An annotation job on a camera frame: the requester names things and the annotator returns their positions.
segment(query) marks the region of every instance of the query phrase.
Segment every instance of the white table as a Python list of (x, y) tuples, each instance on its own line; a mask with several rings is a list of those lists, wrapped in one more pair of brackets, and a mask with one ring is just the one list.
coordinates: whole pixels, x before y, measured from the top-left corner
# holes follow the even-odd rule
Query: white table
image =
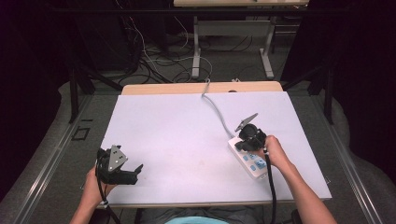
[[(209, 92), (219, 88), (220, 91), (238, 91), (207, 94), (217, 104), (230, 130), (234, 130), (241, 119), (259, 113), (252, 123), (279, 138), (319, 198), (332, 197), (290, 98), (286, 92), (279, 91), (277, 82), (212, 84)], [(108, 196), (113, 206), (271, 202), (268, 179), (253, 180), (239, 164), (227, 146), (229, 137), (212, 105), (200, 93), (180, 93), (183, 90), (202, 92), (204, 86), (199, 83), (125, 88), (115, 106), (102, 148), (121, 145), (121, 151), (129, 158), (122, 170), (132, 171), (142, 163), (144, 167), (136, 185), (118, 186)], [(146, 87), (157, 93), (139, 94)], [(291, 201), (289, 188), (275, 167), (273, 176), (278, 200)]]
[[(176, 7), (283, 7), (302, 6), (309, 0), (175, 0)], [(201, 49), (200, 35), (253, 35), (264, 36), (264, 48), (260, 49), (262, 64), (267, 78), (273, 79), (274, 73), (268, 59), (268, 51), (276, 26), (276, 17), (269, 21), (199, 21), (194, 17), (194, 58), (192, 78), (199, 76)]]

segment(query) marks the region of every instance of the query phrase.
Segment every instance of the black cable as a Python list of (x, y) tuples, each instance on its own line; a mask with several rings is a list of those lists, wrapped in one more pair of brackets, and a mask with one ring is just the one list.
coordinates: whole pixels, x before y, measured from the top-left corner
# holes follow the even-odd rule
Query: black cable
[(105, 192), (103, 192), (103, 189), (102, 189), (102, 181), (101, 181), (100, 176), (99, 176), (99, 166), (102, 164), (102, 159), (103, 159), (103, 156), (102, 156), (101, 158), (99, 158), (99, 160), (97, 161), (97, 163), (96, 163), (96, 169), (95, 169), (96, 180), (97, 180), (97, 182), (98, 182), (99, 192), (100, 192), (100, 195), (101, 195), (101, 197), (102, 197), (102, 201), (104, 202), (105, 209), (106, 209), (107, 212), (111, 215), (111, 217), (113, 218), (113, 220), (114, 220), (117, 224), (120, 224), (119, 218), (118, 218), (117, 215), (114, 213), (114, 211), (111, 209), (110, 204), (108, 204), (108, 200), (107, 200), (107, 198), (106, 198), (106, 189), (105, 189)]
[(265, 154), (265, 161), (267, 162), (268, 180), (270, 182), (271, 194), (273, 196), (271, 224), (275, 224), (276, 223), (276, 192), (274, 187), (274, 179), (272, 177), (271, 161), (270, 161), (270, 157), (268, 156), (268, 151), (266, 147), (264, 148), (264, 154)]

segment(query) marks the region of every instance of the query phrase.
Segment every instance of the forearm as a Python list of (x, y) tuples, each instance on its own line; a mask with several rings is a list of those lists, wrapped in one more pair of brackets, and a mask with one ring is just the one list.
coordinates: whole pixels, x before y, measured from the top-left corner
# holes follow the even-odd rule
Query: forearm
[(89, 223), (91, 220), (91, 216), (93, 211), (95, 210), (95, 206), (88, 206), (85, 204), (80, 204), (75, 214), (73, 215), (70, 224), (85, 224)]
[(294, 164), (290, 162), (281, 173), (289, 185), (304, 224), (336, 223), (326, 205), (305, 183)]

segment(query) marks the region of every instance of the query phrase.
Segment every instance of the metal leg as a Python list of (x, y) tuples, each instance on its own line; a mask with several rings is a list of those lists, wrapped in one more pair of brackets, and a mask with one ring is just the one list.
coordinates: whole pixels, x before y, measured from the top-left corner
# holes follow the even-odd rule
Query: metal leg
[(274, 73), (270, 64), (270, 60), (268, 59), (268, 52), (271, 48), (271, 41), (274, 35), (275, 25), (276, 17), (272, 17), (270, 26), (268, 28), (268, 35), (265, 39), (264, 49), (260, 49), (260, 54), (262, 56), (262, 65), (264, 66), (265, 75), (268, 79), (274, 79)]
[(192, 78), (198, 78), (199, 76), (199, 63), (201, 59), (201, 50), (199, 48), (199, 42), (198, 42), (198, 18), (195, 16), (194, 17), (194, 59), (192, 61), (192, 73), (191, 77)]

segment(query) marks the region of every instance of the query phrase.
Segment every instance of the cable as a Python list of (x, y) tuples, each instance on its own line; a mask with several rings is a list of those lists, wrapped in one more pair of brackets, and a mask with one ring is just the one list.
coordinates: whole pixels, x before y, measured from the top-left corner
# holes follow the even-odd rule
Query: cable
[(275, 187), (274, 187), (274, 179), (272, 177), (271, 161), (270, 161), (270, 157), (269, 157), (269, 152), (267, 151), (266, 147), (264, 147), (263, 150), (264, 150), (264, 155), (265, 155), (265, 161), (267, 162), (268, 180), (270, 182), (271, 194), (273, 197), (271, 224), (275, 224), (276, 223), (276, 192), (275, 192)]
[(206, 93), (206, 91), (207, 91), (207, 88), (209, 87), (209, 83), (210, 83), (210, 79), (207, 78), (207, 79), (206, 79), (206, 86), (205, 86), (204, 92), (201, 94), (201, 97), (205, 97), (206, 100), (208, 100), (208, 101), (215, 107), (216, 111), (218, 112), (218, 115), (219, 115), (220, 120), (221, 120), (221, 124), (223, 125), (225, 132), (229, 135), (230, 139), (231, 139), (231, 138), (234, 138), (235, 136), (234, 136), (234, 135), (230, 132), (230, 130), (227, 128), (227, 125), (225, 124), (225, 121), (224, 121), (224, 117), (222, 116), (222, 114), (221, 114), (221, 112), (219, 111), (219, 109), (218, 109), (218, 107), (216, 106), (216, 104), (215, 104), (208, 96), (205, 95), (205, 93)]
[(102, 159), (103, 159), (103, 156), (99, 158), (99, 160), (98, 160), (97, 163), (96, 163), (96, 168), (95, 168), (95, 174), (96, 174), (96, 180), (97, 180), (97, 182), (98, 182), (99, 192), (100, 192), (100, 195), (101, 195), (101, 197), (102, 197), (102, 201), (103, 201), (103, 205), (105, 206), (105, 209), (106, 209), (107, 212), (111, 215), (111, 217), (113, 218), (113, 220), (114, 220), (117, 224), (120, 224), (119, 218), (118, 218), (117, 215), (114, 213), (114, 211), (111, 209), (110, 204), (108, 204), (108, 200), (107, 200), (107, 198), (106, 198), (106, 188), (107, 188), (107, 185), (106, 185), (106, 187), (105, 187), (105, 192), (103, 192), (103, 189), (102, 189), (102, 181), (101, 181), (100, 176), (99, 176), (99, 166), (102, 164)]

